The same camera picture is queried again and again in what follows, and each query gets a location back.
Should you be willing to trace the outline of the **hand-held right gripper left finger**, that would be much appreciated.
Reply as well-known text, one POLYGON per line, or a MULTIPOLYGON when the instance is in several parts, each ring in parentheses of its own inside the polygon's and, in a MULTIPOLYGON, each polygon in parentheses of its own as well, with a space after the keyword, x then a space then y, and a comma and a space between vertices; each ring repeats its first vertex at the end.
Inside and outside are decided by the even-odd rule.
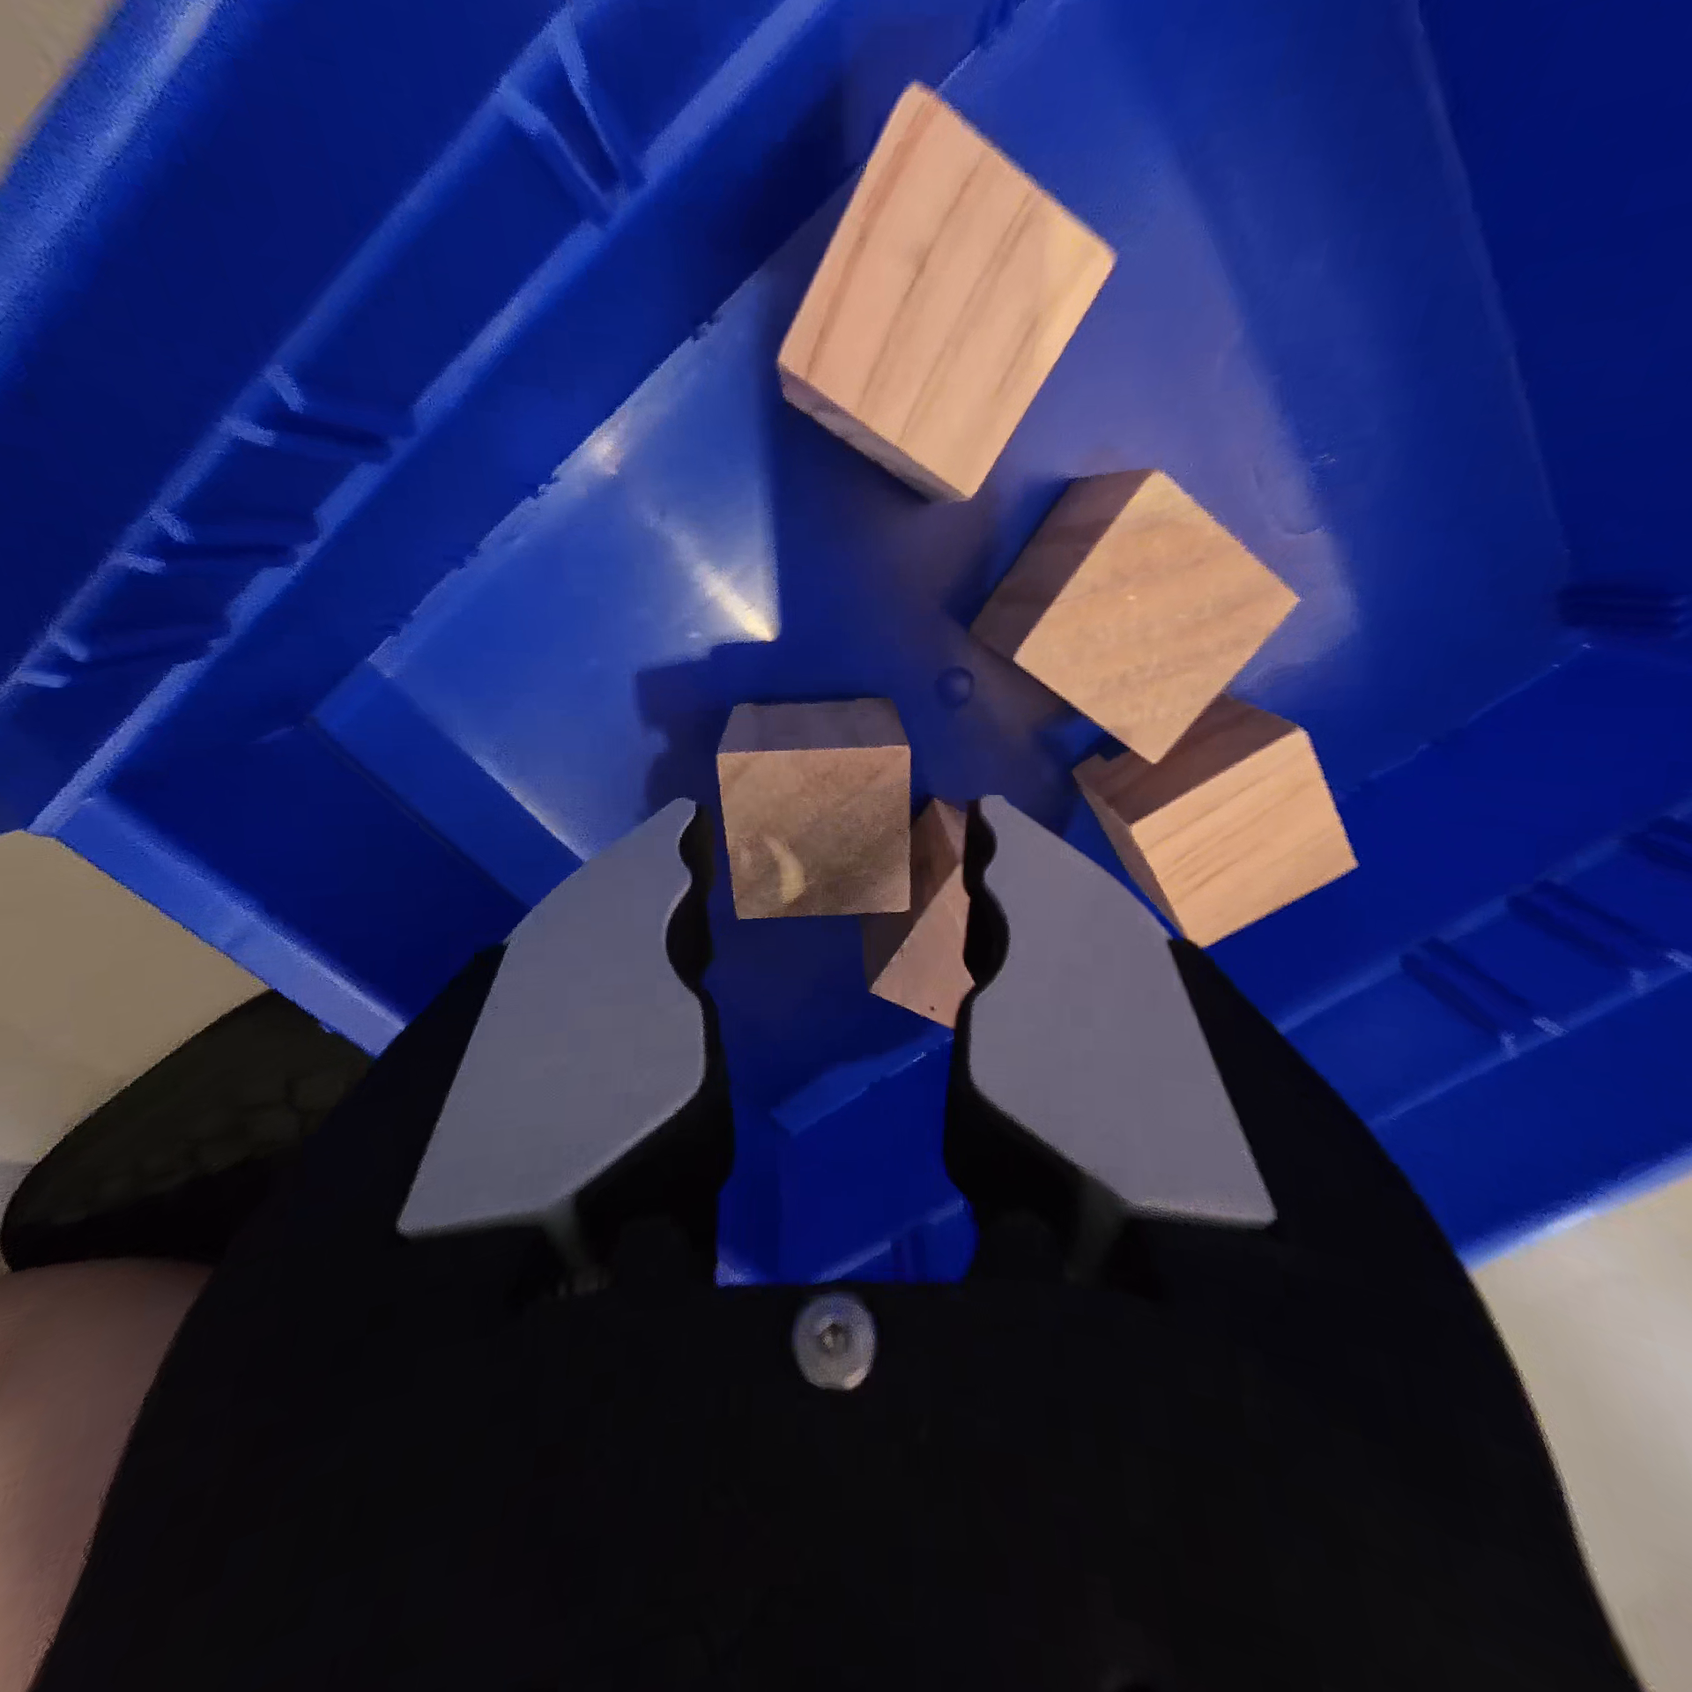
POLYGON ((647 1244, 718 1266, 734 1167, 713 1000, 713 829, 678 797, 584 860, 505 942, 398 1231, 533 1231, 575 1277, 647 1244))

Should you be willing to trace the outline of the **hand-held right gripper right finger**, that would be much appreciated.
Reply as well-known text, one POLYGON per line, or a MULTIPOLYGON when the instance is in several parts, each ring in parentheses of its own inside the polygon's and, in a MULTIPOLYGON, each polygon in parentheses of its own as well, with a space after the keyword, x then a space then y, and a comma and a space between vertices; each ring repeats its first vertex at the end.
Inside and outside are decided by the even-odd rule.
POLYGON ((1109 871, 1003 795, 965 823, 965 967, 946 1173, 965 1277, 1132 1279, 1145 1223, 1259 1233, 1277 1206, 1175 943, 1109 871))

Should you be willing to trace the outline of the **blue striped wooden cube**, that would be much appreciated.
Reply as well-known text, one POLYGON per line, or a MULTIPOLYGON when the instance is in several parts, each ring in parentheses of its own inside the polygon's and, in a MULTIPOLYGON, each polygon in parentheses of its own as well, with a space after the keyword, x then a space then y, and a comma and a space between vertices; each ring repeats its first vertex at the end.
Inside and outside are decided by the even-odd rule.
POLYGON ((1154 763, 1297 605, 1175 477, 1115 472, 1064 490, 970 630, 1154 763))
POLYGON ((739 918, 909 911, 912 749, 893 701, 737 705, 716 771, 739 918))
POLYGON ((918 1018, 953 1029, 975 982, 965 963, 970 893, 967 817, 933 797, 911 832, 911 904, 861 917, 869 989, 918 1018))
POLYGON ((921 495, 971 500, 1115 266, 1086 222, 911 83, 778 350, 781 395, 921 495))
POLYGON ((1307 732, 1230 696, 1158 761, 1096 754, 1071 777, 1135 886, 1195 946, 1357 868, 1307 732))

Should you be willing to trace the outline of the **blue plastic bin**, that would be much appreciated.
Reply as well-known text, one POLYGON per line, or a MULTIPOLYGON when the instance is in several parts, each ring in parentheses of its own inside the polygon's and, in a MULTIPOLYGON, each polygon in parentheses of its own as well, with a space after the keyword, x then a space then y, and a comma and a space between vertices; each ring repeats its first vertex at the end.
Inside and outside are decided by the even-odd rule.
POLYGON ((1689 5, 107 5, 5 180, 5 826, 371 1052, 743 701, 1115 868, 967 632, 1167 470, 1359 871, 1219 947, 1470 1263, 1689 1173, 1689 5), (911 83, 1116 266, 978 498, 783 404, 911 83))

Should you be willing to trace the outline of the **black cushion pad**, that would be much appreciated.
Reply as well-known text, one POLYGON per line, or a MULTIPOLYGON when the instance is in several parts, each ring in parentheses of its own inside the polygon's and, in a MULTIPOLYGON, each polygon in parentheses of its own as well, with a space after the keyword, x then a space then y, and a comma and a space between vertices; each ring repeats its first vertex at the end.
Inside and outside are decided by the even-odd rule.
POLYGON ((220 1263, 372 1062, 281 993, 230 1009, 34 1163, 5 1267, 220 1263))

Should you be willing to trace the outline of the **person's bare leg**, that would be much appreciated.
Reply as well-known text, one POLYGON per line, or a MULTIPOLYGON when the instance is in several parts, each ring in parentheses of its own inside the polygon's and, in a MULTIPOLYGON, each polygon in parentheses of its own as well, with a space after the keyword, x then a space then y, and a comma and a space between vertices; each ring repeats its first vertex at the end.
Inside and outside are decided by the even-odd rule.
POLYGON ((3 1279, 3 1688, 61 1625, 148 1390, 210 1270, 80 1262, 3 1279))

